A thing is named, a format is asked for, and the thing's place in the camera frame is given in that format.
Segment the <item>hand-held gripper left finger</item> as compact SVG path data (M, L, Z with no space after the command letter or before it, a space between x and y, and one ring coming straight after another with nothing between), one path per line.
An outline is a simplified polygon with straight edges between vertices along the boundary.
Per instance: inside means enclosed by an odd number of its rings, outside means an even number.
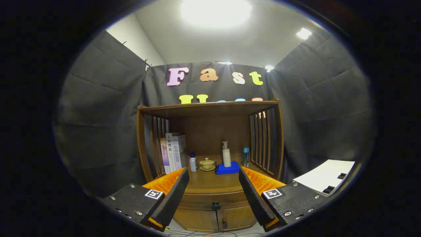
M128 184L101 198L100 203L134 225L164 232L175 215L188 182L188 168L181 168L143 185Z

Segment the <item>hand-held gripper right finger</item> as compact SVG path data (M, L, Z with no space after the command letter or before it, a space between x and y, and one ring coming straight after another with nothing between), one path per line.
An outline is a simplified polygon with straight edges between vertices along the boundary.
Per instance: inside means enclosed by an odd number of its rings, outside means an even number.
M316 212L328 196L293 181L284 184L252 169L241 167L239 181L251 210L266 232Z

